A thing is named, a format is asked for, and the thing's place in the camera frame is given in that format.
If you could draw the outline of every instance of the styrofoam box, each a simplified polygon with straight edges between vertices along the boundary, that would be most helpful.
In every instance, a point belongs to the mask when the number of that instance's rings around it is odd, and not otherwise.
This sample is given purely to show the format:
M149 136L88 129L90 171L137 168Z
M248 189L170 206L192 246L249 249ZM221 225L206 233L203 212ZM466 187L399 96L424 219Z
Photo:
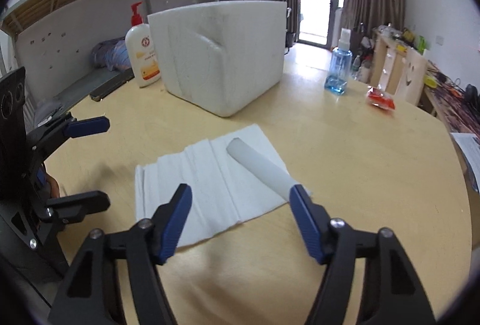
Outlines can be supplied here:
M287 4L222 1L148 16L167 91L231 116L280 81Z

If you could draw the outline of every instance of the wooden table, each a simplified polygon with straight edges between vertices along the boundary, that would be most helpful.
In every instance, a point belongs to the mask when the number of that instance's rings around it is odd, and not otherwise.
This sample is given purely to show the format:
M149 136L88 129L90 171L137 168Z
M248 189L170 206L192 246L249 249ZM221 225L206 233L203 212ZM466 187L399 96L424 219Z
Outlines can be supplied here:
M480 137L480 124L478 119L461 103L459 98L449 93L444 86L439 85L437 90L433 90L425 85L422 97L424 98L422 102L424 109L430 111L431 107L431 114L443 123L449 133L472 133ZM465 156L453 138L452 143L460 162L469 196L472 248L478 248L480 247L480 196L476 190L478 183L476 183L475 175L471 169L469 169Z
M445 127L398 102L387 114L364 101L352 81L342 97L323 90L325 73L287 65L279 85L231 117L216 117L169 95L161 82L134 82L100 103L72 109L79 119L106 115L106 134L69 140L46 162L67 193L99 189L110 209L59 234L69 260L94 227L106 232L134 222L134 168L158 156L230 131L260 125L291 175L330 215L358 229L391 227L404 245L439 314L468 275L471 226L467 192ZM363 263L357 263L345 323L354 323ZM159 268L180 324L301 324L324 271L310 258L285 205L200 245ZM122 295L136 323L126 266Z

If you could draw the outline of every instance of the bottle label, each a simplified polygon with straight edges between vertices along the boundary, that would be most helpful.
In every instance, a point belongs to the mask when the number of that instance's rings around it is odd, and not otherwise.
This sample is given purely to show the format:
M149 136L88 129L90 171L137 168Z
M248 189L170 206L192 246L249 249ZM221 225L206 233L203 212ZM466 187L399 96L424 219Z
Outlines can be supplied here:
M156 60L152 60L150 64L142 66L140 70L142 71L142 78L144 80L152 79L160 74L160 69L158 68L158 62Z
M142 39L142 46L148 49L150 46L150 37L146 36ZM143 64L140 67L142 73L142 78L147 81L153 77L160 74L160 69L158 68L157 55L155 50L150 50L149 52L137 52L136 57L138 59L142 58Z

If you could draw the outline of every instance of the foam cylinder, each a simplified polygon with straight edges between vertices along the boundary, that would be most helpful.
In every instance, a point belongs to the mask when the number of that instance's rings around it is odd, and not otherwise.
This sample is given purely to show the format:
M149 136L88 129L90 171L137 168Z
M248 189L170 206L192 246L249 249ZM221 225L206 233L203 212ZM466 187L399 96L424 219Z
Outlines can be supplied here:
M240 138L234 138L226 147L226 151L263 184L289 202L290 189L299 183L287 172L251 148Z

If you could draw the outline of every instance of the white napkin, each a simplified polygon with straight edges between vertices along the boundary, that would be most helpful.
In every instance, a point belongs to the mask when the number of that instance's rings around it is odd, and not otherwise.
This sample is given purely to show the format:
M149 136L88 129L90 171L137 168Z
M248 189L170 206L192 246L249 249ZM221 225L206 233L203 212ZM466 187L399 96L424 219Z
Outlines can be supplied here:
M181 153L159 157L156 164L136 167L137 221L150 218L159 205L168 203L181 183L191 186L193 204L178 246L208 239L283 205L281 196L229 156L227 146L237 137L287 172L258 125L203 140Z

